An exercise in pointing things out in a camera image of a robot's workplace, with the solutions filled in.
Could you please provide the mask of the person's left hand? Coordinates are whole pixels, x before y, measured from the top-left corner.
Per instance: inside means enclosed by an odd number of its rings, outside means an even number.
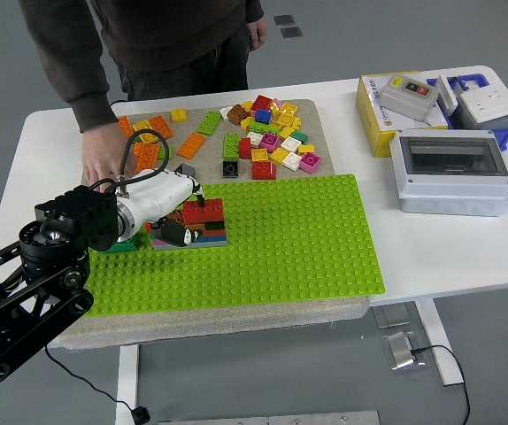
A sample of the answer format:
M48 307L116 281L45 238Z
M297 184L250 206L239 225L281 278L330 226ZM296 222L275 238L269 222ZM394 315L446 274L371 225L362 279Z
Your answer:
M268 30L267 21L265 18L258 19L254 22L247 24L250 38L250 51L255 51L262 47L266 42L266 35Z

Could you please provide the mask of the person's right hand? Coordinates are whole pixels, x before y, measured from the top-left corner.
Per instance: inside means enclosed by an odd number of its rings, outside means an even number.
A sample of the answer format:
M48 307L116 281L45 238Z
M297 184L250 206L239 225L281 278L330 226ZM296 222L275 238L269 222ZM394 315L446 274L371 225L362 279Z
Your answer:
M82 133L81 163L89 185L120 175L127 140L117 123L93 127Z

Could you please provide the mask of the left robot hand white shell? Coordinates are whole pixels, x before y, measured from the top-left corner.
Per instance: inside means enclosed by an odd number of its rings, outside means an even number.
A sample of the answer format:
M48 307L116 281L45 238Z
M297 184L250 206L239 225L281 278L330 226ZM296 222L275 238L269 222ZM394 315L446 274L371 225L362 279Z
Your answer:
M117 198L120 242L134 236L145 223L151 224L157 239L177 247L187 247L202 236L200 230L190 230L167 217L191 196L205 205L203 187L195 178L167 169L146 169L135 179L127 194Z

